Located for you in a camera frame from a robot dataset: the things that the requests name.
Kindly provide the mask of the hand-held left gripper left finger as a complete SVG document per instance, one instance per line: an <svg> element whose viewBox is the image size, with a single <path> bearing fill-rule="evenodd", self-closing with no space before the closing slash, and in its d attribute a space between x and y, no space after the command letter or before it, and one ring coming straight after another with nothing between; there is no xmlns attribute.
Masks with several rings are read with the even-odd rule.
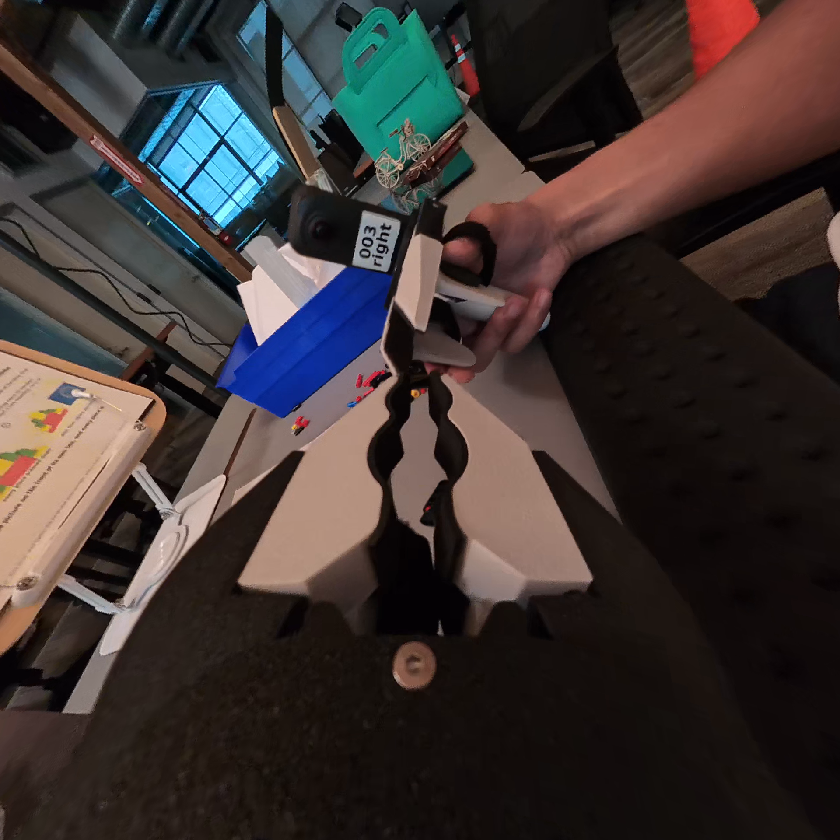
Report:
<svg viewBox="0 0 840 840"><path fill-rule="evenodd" d="M372 622L374 546L395 519L391 476L404 454L404 379L392 377L312 441L238 577L247 592L338 608L354 631Z"/></svg>

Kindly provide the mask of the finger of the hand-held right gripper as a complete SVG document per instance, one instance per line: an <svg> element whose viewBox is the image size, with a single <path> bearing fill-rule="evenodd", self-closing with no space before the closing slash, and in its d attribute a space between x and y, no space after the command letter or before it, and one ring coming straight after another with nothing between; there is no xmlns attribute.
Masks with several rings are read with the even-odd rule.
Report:
<svg viewBox="0 0 840 840"><path fill-rule="evenodd" d="M382 356L394 377L408 373L415 359L416 337L420 339L420 361L431 361L435 342L444 337L442 328L430 324L442 252L436 239L413 235L399 274L394 275L395 290L382 333Z"/></svg>

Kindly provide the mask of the pile of mixed lego pins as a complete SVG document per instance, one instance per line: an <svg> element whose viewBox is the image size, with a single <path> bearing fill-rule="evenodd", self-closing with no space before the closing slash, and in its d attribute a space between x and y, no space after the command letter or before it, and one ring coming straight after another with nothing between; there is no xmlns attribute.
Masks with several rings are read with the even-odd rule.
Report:
<svg viewBox="0 0 840 840"><path fill-rule="evenodd" d="M367 377L359 374L355 382L355 388L359 394L347 403L347 407L352 408L360 404L367 396L372 394L382 383L386 382L391 377L392 373L387 369L374 371Z"/></svg>

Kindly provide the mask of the person's right forearm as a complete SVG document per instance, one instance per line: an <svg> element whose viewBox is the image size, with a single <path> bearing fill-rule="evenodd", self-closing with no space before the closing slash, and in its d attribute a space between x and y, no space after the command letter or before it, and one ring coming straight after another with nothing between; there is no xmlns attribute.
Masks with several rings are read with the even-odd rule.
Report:
<svg viewBox="0 0 840 840"><path fill-rule="evenodd" d="M839 2L783 2L680 98L534 194L556 277L839 146Z"/></svg>

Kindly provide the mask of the white paper bags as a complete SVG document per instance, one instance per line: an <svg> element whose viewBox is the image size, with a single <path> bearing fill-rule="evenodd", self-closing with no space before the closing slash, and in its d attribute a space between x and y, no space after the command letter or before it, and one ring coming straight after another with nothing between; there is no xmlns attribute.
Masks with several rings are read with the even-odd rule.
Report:
<svg viewBox="0 0 840 840"><path fill-rule="evenodd" d="M300 255L267 235L253 238L245 256L255 265L238 294L255 341L261 345L325 288L344 266Z"/></svg>

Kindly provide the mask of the beige board on stand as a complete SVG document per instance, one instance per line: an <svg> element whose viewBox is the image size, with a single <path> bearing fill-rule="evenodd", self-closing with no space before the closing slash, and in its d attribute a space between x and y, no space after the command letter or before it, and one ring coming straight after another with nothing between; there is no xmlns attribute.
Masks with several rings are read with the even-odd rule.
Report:
<svg viewBox="0 0 840 840"><path fill-rule="evenodd" d="M306 139L306 134L294 111L288 105L280 104L272 106L271 113L284 143L304 178L304 182L309 186L320 186L321 166L319 159L313 153L312 145Z"/></svg>

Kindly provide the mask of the miniature white bicycle model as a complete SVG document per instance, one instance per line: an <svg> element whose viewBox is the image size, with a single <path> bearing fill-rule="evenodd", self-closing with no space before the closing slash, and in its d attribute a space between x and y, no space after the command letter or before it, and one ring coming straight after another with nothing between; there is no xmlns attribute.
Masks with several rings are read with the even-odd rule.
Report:
<svg viewBox="0 0 840 840"><path fill-rule="evenodd" d="M403 182L408 169L431 151L432 143L425 134L417 132L408 118L389 137L397 138L397 155L393 156L387 149L383 149L374 162L374 173L380 185L393 191Z"/></svg>

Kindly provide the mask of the teal flat board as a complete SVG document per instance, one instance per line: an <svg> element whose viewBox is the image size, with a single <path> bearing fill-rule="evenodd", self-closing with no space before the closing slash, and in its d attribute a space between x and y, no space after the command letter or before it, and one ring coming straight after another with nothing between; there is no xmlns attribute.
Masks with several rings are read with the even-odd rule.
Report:
<svg viewBox="0 0 840 840"><path fill-rule="evenodd" d="M437 189L437 197L441 198L450 193L457 185L470 177L474 170L475 164L468 152L464 149L458 150L452 160L444 166Z"/></svg>

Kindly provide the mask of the white metal stand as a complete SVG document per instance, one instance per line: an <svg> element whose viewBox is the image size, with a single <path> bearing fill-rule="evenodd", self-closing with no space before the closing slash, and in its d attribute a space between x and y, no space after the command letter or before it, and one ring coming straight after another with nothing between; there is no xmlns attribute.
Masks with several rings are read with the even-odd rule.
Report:
<svg viewBox="0 0 840 840"><path fill-rule="evenodd" d="M125 645L144 609L165 579L209 527L228 482L221 474L177 502L169 502L151 474L140 465L133 472L140 486L154 502L162 525L154 536L126 593L116 602L108 601L82 583L90 572L63 574L58 581L62 591L75 596L96 612L110 616L98 653L115 655Z"/></svg>

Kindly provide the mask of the brown wooden case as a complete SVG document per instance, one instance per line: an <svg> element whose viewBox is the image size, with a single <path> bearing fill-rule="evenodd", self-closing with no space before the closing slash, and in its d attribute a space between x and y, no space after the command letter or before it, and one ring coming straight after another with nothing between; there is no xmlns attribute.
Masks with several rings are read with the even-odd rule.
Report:
<svg viewBox="0 0 840 840"><path fill-rule="evenodd" d="M469 126L466 120L449 129L429 150L407 166L402 177L402 186L416 188L430 183L443 174L445 167L461 151L461 141Z"/></svg>

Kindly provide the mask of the blue plastic bin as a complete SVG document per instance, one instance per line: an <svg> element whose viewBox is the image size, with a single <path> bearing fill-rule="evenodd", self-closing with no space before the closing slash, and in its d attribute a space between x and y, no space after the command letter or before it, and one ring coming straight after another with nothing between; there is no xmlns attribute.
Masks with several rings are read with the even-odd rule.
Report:
<svg viewBox="0 0 840 840"><path fill-rule="evenodd" d="M327 384L372 345L385 328L392 278L345 267L323 290L258 344L247 323L227 357L217 387L278 417Z"/></svg>

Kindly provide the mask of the large grid window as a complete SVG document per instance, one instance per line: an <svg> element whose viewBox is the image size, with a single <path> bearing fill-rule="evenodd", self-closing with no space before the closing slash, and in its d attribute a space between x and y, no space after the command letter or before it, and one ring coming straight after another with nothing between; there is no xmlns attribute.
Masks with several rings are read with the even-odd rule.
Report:
<svg viewBox="0 0 840 840"><path fill-rule="evenodd" d="M160 121L138 157L193 210L227 228L286 163L223 85L150 99Z"/></svg>

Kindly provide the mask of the green felt bag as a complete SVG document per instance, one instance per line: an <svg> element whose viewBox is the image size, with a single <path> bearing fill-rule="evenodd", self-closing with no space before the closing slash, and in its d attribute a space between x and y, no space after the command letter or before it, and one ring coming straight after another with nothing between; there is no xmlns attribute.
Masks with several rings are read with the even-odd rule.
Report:
<svg viewBox="0 0 840 840"><path fill-rule="evenodd" d="M373 160L399 155L397 130L406 120L435 142L464 114L417 11L401 22L374 7L346 38L342 69L345 85L332 105Z"/></svg>

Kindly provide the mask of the wooden support beam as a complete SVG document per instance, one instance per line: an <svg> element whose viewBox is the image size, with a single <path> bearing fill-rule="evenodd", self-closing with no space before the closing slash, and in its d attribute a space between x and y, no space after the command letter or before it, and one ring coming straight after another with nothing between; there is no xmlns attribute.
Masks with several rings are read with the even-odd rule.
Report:
<svg viewBox="0 0 840 840"><path fill-rule="evenodd" d="M202 219L170 191L155 173L5 36L1 37L1 71L95 151L105 163L117 170L185 236L214 257L237 282L251 280L253 269L239 252L215 236Z"/></svg>

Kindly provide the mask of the black metal pole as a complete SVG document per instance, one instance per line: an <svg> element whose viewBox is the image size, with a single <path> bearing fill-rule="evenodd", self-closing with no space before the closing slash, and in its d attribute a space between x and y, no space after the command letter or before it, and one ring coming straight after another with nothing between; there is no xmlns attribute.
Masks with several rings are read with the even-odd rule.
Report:
<svg viewBox="0 0 840 840"><path fill-rule="evenodd" d="M155 311L137 310L132 307L111 278L97 269L63 269L51 265L40 256L34 241L21 224L5 217L2 218L2 223L16 227L18 232L24 236L25 241L24 244L21 244L10 234L3 232L1 233L2 250L20 259L26 266L37 271L43 278L54 283L90 310L110 321L135 340L142 342L142 351L126 363L122 370L121 378L124 381L132 384L149 385L153 390L171 392L211 418L218 419L220 417L229 393L217 387L216 380L212 375L169 345L169 338L176 329L183 329L188 338L194 340L195 337L187 323L168 318L163 329L156 335L143 330L127 315L110 306L93 291L70 278L70 274L91 273L104 279L111 289L117 293L123 306L137 317L154 316L162 318L164 314Z"/></svg>

